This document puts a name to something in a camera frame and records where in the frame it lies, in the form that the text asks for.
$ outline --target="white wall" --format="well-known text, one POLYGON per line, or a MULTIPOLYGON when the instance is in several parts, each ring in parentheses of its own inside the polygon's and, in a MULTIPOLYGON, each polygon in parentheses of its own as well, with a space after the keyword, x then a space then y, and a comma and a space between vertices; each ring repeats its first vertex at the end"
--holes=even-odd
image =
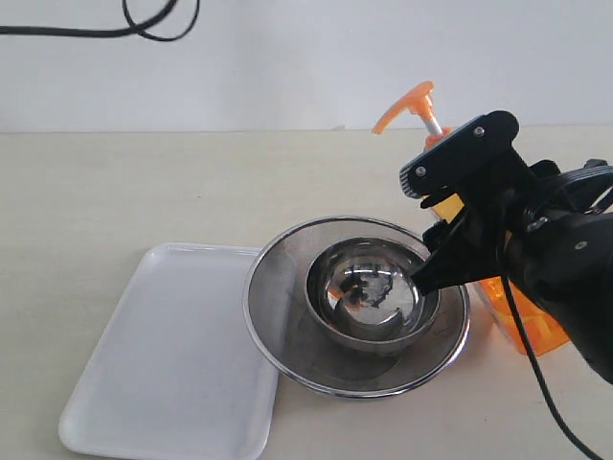
MULTIPOLYGON (((141 18, 163 1, 130 0, 141 18)), ((203 4, 174 44, 0 36, 0 130, 370 128, 426 79, 447 125, 498 108, 525 125, 613 123, 609 0, 203 4)), ((0 0, 0 23, 124 25, 120 0, 0 0)))

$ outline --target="beige table surface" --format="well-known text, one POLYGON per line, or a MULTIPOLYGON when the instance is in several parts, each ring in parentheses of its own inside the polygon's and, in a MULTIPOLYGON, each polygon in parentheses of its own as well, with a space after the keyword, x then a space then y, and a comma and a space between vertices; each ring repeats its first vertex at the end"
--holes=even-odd
MULTIPOLYGON (((399 168, 422 131, 0 136, 0 459, 79 458, 57 420, 140 258, 161 242, 264 245, 334 214, 422 231, 399 168)), ((527 160, 613 160, 613 127, 524 128, 527 160)), ((579 459, 528 360, 473 299, 456 363, 384 402, 317 396, 282 378, 274 459, 579 459)), ((566 345, 541 359, 569 424, 613 458, 613 388, 566 345)))

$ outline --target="metal bowl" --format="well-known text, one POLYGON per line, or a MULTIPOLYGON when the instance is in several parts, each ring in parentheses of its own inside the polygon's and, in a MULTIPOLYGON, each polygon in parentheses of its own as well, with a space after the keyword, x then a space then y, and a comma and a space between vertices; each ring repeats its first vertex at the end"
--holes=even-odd
POLYGON ((311 390, 358 399, 398 395, 433 379, 461 352, 469 327, 468 297, 464 287, 441 289, 429 330, 394 356, 339 345, 311 311, 306 283, 321 254, 355 239, 395 242, 421 260, 428 257, 414 234, 382 220, 330 217, 300 223, 271 241, 251 266, 243 292, 247 330, 277 369, 311 390))
POLYGON ((411 274, 423 263, 417 239, 399 243, 352 238, 326 248, 306 277, 306 300, 315 321, 341 346, 392 356, 432 326, 438 291, 420 295, 411 274))

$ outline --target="white plastic tray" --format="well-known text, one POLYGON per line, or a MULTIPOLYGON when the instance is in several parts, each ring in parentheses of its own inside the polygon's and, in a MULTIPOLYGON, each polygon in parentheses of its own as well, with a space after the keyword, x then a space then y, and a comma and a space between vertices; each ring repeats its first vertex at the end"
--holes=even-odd
POLYGON ((258 249, 167 243, 141 261, 59 422, 70 450, 147 460, 252 460, 278 373, 241 293, 258 249))

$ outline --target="orange pump bottle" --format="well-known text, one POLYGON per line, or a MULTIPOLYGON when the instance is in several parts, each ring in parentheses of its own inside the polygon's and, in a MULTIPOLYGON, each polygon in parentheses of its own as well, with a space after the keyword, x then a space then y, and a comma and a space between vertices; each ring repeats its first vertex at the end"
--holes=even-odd
MULTIPOLYGON (((425 148, 429 149, 451 132, 449 127, 441 127, 432 111, 430 93, 434 88, 431 81, 424 81, 405 94, 394 103, 378 120, 373 133, 380 134, 396 116, 405 109, 420 116, 429 135, 425 140, 425 148)), ((462 200, 453 195, 445 201, 434 206, 434 212, 439 219, 451 221, 462 209, 462 200)), ((502 330, 503 334, 512 342, 515 349, 522 354, 526 353, 521 343, 519 332, 513 322, 511 310, 505 297, 505 292, 499 278, 490 278, 477 282, 476 290, 502 330)), ((533 304, 519 289, 511 285, 513 297, 522 322, 534 348, 539 356, 567 342, 568 336, 557 324, 554 318, 533 304)))

